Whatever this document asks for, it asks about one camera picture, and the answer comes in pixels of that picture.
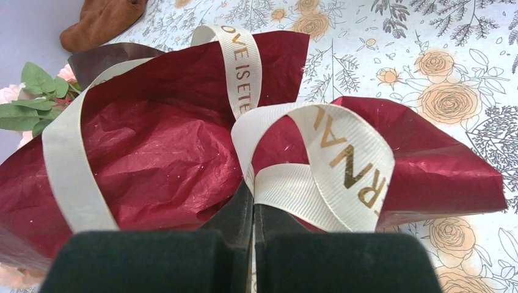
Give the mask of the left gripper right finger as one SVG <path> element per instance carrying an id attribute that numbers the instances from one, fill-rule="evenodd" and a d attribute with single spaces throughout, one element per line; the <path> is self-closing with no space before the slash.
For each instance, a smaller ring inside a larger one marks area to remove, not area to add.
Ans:
<path id="1" fill-rule="evenodd" d="M 424 247 L 398 233 L 314 233 L 254 207 L 259 292 L 440 292 Z"/>

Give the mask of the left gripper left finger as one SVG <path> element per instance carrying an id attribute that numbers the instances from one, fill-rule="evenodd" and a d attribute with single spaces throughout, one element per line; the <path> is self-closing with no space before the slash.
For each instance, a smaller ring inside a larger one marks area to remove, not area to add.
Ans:
<path id="1" fill-rule="evenodd" d="M 250 292 L 253 198 L 245 184 L 199 229 L 90 231 L 62 248 L 41 292 Z"/>

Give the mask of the dark red wrapping paper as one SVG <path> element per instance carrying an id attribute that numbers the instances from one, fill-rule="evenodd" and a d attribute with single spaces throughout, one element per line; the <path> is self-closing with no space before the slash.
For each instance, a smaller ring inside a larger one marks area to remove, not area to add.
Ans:
<path id="1" fill-rule="evenodd" d="M 259 106 L 301 103 L 308 35 L 256 36 L 264 63 Z M 224 69 L 213 39 L 206 48 L 114 65 L 82 92 L 87 160 L 120 230 L 199 227 L 245 183 L 231 137 L 236 118 Z M 393 151 L 392 176 L 363 182 L 366 200 L 379 195 L 382 184 L 387 187 L 374 230 L 506 209 L 502 175 L 410 108 L 353 96 L 322 104 L 355 112 Z M 266 131 L 252 159 L 255 172 L 308 162 L 288 116 Z"/>

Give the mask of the pink fake flower bouquet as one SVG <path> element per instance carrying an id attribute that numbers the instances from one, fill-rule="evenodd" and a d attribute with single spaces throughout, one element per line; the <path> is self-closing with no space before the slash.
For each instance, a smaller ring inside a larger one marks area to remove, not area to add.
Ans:
<path id="1" fill-rule="evenodd" d="M 27 62 L 20 84 L 1 89 L 1 129 L 21 134 L 1 163 L 1 286 L 30 291 L 71 236 L 52 195 L 40 134 L 81 92 L 69 65 L 52 77 Z"/>

